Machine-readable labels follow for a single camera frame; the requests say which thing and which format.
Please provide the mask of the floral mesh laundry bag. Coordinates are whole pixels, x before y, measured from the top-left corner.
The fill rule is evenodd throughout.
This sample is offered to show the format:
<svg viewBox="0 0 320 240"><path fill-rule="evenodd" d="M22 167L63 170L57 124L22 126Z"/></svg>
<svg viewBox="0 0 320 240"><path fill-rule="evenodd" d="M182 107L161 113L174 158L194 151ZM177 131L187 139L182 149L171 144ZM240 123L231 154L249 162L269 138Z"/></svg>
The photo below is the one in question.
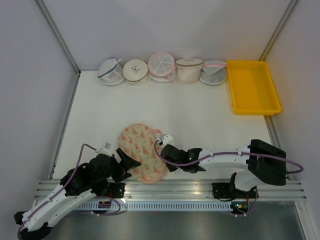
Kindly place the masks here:
<svg viewBox="0 0 320 240"><path fill-rule="evenodd" d="M163 133L159 129L152 129L147 125L135 123L127 126L118 138L118 147L129 157L141 163L129 171L133 178L145 183L153 184L160 181L167 173L168 168L157 153L162 147L156 146L156 139Z"/></svg>

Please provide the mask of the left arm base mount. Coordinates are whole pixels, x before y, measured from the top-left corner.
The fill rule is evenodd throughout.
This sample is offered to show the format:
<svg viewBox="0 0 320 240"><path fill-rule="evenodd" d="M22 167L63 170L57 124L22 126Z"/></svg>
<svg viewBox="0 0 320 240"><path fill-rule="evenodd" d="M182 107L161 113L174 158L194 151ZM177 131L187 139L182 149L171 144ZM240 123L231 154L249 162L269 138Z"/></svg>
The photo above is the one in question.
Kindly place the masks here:
<svg viewBox="0 0 320 240"><path fill-rule="evenodd" d="M103 186L96 194L98 197L110 197L113 199L121 199L125 194L125 183L109 182Z"/></svg>

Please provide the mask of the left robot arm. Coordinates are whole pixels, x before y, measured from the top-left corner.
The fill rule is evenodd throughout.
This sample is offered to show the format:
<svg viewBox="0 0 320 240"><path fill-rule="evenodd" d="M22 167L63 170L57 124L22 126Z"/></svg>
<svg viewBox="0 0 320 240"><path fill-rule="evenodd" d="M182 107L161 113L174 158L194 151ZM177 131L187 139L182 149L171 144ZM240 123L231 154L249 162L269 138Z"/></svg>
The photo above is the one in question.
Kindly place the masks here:
<svg viewBox="0 0 320 240"><path fill-rule="evenodd" d="M108 179L119 184L131 177L130 170L141 166L120 148L116 153L120 161L114 154L99 153L89 162L77 163L39 204L28 211L18 211L14 215L19 225L17 238L42 240L62 218L82 203L94 198L112 201Z"/></svg>

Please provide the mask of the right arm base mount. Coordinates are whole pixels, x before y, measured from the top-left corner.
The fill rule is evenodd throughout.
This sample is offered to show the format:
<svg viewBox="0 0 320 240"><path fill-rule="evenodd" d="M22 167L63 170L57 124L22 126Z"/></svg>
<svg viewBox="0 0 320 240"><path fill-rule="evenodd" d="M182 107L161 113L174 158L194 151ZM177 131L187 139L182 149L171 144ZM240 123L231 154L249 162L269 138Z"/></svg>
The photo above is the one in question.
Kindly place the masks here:
<svg viewBox="0 0 320 240"><path fill-rule="evenodd" d="M241 194L230 183L216 182L212 183L212 196L214 199L221 201L232 201L240 198Z"/></svg>

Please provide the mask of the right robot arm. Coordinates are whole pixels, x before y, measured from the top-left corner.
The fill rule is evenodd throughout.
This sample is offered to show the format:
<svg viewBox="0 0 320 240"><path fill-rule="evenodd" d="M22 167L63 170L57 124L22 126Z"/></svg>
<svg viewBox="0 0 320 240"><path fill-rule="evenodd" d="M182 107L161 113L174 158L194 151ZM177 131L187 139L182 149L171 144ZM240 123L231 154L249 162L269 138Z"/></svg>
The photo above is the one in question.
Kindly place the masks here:
<svg viewBox="0 0 320 240"><path fill-rule="evenodd" d="M231 175L228 192L235 198L260 184L284 186L287 179L286 152L259 139L252 139L249 145L235 150L218 153L213 150L191 148L188 151L167 144L160 156L170 172L181 169L196 174L220 169L238 169Z"/></svg>

